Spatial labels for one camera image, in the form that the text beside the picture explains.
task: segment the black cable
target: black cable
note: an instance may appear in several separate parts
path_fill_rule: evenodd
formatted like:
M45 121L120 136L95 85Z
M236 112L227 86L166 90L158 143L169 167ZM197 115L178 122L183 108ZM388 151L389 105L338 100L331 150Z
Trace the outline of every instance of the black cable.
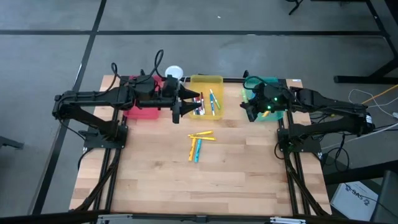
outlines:
M155 66L154 69L155 69L156 75L159 76L159 77L162 79L162 81L164 81L166 78L159 74L159 71L157 70L157 67L159 66L159 64L156 65L157 57L159 56L159 54L162 54L162 55L160 56L160 59L159 59L159 64L160 64L160 62L161 62L162 59L163 59L164 51L163 51L162 49L160 49L160 50L156 53L155 61L154 61L154 66Z
M269 83L267 83L266 81L264 81L263 79L261 79L260 77L257 77L257 76L249 76L249 77L247 77L245 80L244 80L244 82L243 82L243 88L244 89L246 89L246 90L253 90L254 89L254 87L253 88L249 88L249 87L246 87L246 85L245 85L245 83L248 81L248 80L250 80L250 79L253 79L253 78L255 78L255 79L258 79L261 83L265 83L265 84L269 84Z
M284 160L284 158L279 157L279 156L276 154L276 148L278 147L278 145L280 144L280 142L281 142L281 141L279 141L279 142L276 143L275 148L274 148L274 154L275 154L276 158Z
M84 157L87 153L91 152L91 150L93 150L93 148L87 148L87 150L80 156L79 161L77 162L77 170L80 169L80 163L81 163L81 160L83 159L83 157Z
M348 154L347 150L345 150L345 149L343 148L344 143L345 143L345 138L346 138L346 134L343 134L343 135L342 135L342 140L341 140L341 143L340 143L340 147L336 147L336 148L330 149L327 153L325 153L325 154L327 155L327 154L331 153L332 151L337 150L333 162L332 162L331 164L325 163L325 165L330 166L330 165L333 165L333 164L334 164L335 167L336 167L336 170L337 170L338 172L346 172L346 171L349 169L349 154ZM346 165L346 169L345 169L345 170L340 170L340 169L338 168L338 166L337 166L337 159L339 158L339 156L340 156L340 154L341 154L341 151L344 151L345 154L346 154L346 156L347 156L347 165Z
M310 116L310 118L311 118L311 119L319 119L319 118L322 118L324 115L325 115L325 114L321 114L320 116L317 116L316 118L313 118L313 117Z
M374 200L373 198L369 198L369 197L367 197L367 196L363 196L363 195L357 193L355 190L353 190L348 184L346 184L346 183L344 183L344 184L345 184L345 185L347 186L347 188L348 188L350 191L352 191L356 196L358 196L358 197L364 197L364 198L367 198L367 199L369 199L369 200L372 200L373 202L376 202L378 205L380 205L380 206L383 207L386 211L388 211L391 215L393 215L394 217L398 218L398 215L394 214L394 212L392 212L391 210L389 210L388 208L386 208L383 204L381 204L381 203L378 202L377 200Z
M86 141L86 139L85 139L81 134L79 134L77 131L73 130L72 128L69 128L69 127L68 127L66 124L64 124L62 121L60 121L60 120L58 120L58 121L60 122L60 124L61 124L62 126L66 127L68 130L72 131L73 133L75 133L75 134L77 134L79 137L81 137L82 140Z
M148 78L146 78L145 80L141 80L139 82L137 82L136 84L140 84L142 82L147 81L148 79L150 79L152 77L152 75L154 74L154 72L156 71L156 74L162 79L162 81L164 81L166 78L161 76L159 74L159 72L157 71L157 68L159 67L160 63L162 62L163 59L163 54L164 54L164 50L160 49L155 56L155 65L154 68L152 69L152 71L150 71L150 74L148 74Z
M389 124L389 125L380 126L380 127L375 128L375 129L386 128L386 127L392 126L392 125L394 125L394 124Z
M113 72L113 80L112 80L111 85L104 92L95 94L94 97L98 97L98 96L107 94L107 92L109 92L112 89L112 87L116 81L116 77L118 77L120 80L123 80L122 77L118 74L118 66L116 65L116 63L114 63L114 62L111 63L111 70Z
M324 121L325 119L327 119L327 117L329 117L329 115L324 115L324 117L322 119L320 119L317 124L321 123L322 121Z

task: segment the yellow cable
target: yellow cable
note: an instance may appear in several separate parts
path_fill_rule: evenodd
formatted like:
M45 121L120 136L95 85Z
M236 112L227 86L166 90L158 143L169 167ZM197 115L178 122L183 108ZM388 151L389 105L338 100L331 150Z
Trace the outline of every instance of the yellow cable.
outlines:
M398 84L397 84L397 85L394 85L394 86L391 87L390 89L388 89L388 90L386 90L386 91L384 91L384 92L382 92L382 93L380 93L380 94L377 94L376 96L374 96L374 97L372 97L372 98L370 98L370 99L368 99L368 100L365 100L364 102L362 102L362 104L365 104L365 103L367 103L367 102L369 102L369 101L371 101L371 100L373 100L373 99L375 99L375 98L377 98L377 97L379 97L379 96L381 96L381 95L387 93L388 91L393 90L393 89L395 89L395 88L397 88L397 87L398 87Z

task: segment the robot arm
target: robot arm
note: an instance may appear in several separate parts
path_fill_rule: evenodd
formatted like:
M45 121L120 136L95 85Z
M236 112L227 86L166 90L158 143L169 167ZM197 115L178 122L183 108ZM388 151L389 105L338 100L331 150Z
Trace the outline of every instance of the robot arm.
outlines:
M82 106L111 106L117 110L138 108L170 108L173 123L179 117L201 106L200 103L185 102L184 99L198 97L199 93L185 89L171 75L165 78L163 87L156 91L155 80L150 75L141 75L112 90L94 92L67 91L55 96L52 114L55 119L74 119L89 126L80 131L86 137L85 147L123 146L126 142L126 127L117 121L104 121L83 110Z
M308 126L294 124L292 128L289 128L290 138L338 131L347 131L359 136L370 133L374 129L370 114L366 112L367 106L361 104L326 98L319 92L306 88L291 87L287 89L278 83L268 83L266 85L263 82L256 85L252 91L254 98L247 103L242 102L240 105L246 110L250 122L256 120L258 113L265 111L270 111L271 113L285 110L303 113L321 111L342 116L337 121L320 124Z

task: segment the plastic container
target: plastic container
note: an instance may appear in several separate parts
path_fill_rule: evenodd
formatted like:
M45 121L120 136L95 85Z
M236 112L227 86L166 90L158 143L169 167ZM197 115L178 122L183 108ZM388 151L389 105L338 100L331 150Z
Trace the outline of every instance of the plastic container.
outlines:
M189 112L189 116L193 119L210 119L216 120L221 119L224 115L224 85L223 77L219 75L192 75L191 82L188 87L190 90L197 93L203 93L203 99L205 101L205 114L196 115L193 112ZM215 115L213 116L210 103L210 89L213 90L214 96L216 97L220 109L218 109L216 102L214 101Z
M163 81L159 76L153 75L152 77L155 81L157 81L160 87L163 87ZM123 112L123 115L126 116L128 119L157 119L159 118L159 114L160 111L157 108L139 109L136 106L133 106L130 110Z
M253 88L255 87L257 84L260 83L260 80L258 80L257 78L250 78L247 77L244 81L245 81L245 86L248 88ZM263 79L265 82L268 83L278 83L278 79L277 78L272 78L272 77L259 77L261 79ZM246 92L246 96L248 97L248 99L252 99L254 98L254 93L251 90L244 90ZM266 117L262 117L264 113L258 113L257 115L257 119L255 121L277 121L281 118L284 117L284 111L275 111L274 113L269 113L268 116Z

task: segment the wooden board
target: wooden board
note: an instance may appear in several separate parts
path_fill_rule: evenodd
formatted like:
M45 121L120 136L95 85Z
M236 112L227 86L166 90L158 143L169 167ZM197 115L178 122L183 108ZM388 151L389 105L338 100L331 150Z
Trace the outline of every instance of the wooden board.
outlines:
M101 89L111 80L105 76ZM300 80L287 83L302 86ZM112 212L291 215L285 165L274 155L278 124L250 123L239 107L241 89L242 84L224 83L225 112L219 121L184 116L173 124L169 110L162 110L157 120L128 120ZM94 112L106 120L112 113L107 107ZM294 121L310 124L303 113L295 113ZM203 141L199 163L188 162L187 135L207 130L214 131L217 141ZM103 154L104 149L95 149L82 160L70 208L79 206L96 185ZM331 212L319 161L309 153L301 153L301 158L308 189ZM296 194L302 211L298 189Z

